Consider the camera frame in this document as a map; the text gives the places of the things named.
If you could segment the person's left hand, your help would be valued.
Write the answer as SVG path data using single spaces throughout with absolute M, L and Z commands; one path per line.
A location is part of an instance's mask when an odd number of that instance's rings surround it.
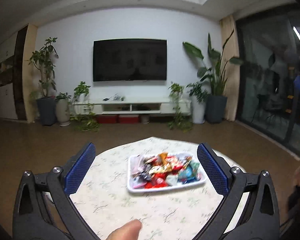
M 106 240 L 138 240 L 141 229 L 142 223 L 134 219 L 114 230 Z

